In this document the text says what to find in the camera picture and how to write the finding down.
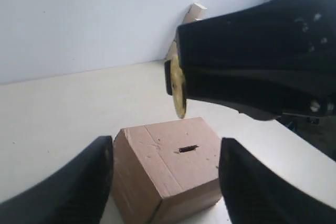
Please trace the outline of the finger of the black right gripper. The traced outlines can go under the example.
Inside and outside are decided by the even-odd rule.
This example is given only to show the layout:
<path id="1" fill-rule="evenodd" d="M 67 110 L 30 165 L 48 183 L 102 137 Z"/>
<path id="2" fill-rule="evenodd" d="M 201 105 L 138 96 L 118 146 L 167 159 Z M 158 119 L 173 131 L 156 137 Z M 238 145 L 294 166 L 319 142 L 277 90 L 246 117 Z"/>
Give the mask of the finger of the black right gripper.
<path id="1" fill-rule="evenodd" d="M 273 0 L 180 25 L 187 99 L 254 119 L 335 115 L 335 0 Z"/>
<path id="2" fill-rule="evenodd" d="M 167 60 L 164 63 L 164 74 L 165 74 L 166 92 L 167 92 L 168 95 L 172 95 L 172 86 L 171 86 L 171 60 Z"/>

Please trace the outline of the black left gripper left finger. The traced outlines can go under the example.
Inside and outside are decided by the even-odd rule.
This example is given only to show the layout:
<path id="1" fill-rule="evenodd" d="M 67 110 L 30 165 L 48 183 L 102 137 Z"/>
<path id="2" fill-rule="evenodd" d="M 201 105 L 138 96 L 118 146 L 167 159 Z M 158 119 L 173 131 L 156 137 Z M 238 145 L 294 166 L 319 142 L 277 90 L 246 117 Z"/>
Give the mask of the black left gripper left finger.
<path id="1" fill-rule="evenodd" d="M 60 170 L 1 203 L 1 223 L 100 223 L 112 178 L 112 137 L 100 136 Z"/>

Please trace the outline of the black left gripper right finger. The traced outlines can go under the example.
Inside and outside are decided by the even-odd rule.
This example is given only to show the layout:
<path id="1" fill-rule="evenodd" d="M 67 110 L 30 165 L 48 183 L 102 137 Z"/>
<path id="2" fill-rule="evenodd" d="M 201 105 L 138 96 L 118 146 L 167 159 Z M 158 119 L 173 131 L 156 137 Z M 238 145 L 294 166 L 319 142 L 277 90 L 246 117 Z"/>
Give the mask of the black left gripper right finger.
<path id="1" fill-rule="evenodd" d="M 231 223 L 335 223 L 335 208 L 272 172 L 234 138 L 221 141 L 219 184 Z"/>

